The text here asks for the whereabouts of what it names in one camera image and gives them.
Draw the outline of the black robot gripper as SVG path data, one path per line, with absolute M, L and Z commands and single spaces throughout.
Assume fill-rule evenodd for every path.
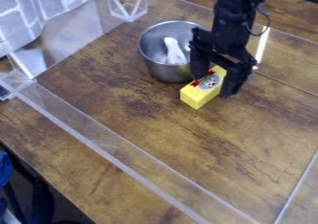
M 196 80 L 208 76 L 212 62 L 221 65 L 218 59 L 224 59 L 224 56 L 238 60 L 240 64 L 226 69 L 228 74 L 221 87 L 224 99 L 240 92 L 257 64 L 246 46 L 252 35 L 261 36 L 261 33 L 253 31 L 257 12 L 269 17 L 260 8 L 265 1 L 218 0 L 214 5 L 212 30 L 200 27 L 192 30 L 190 72 Z

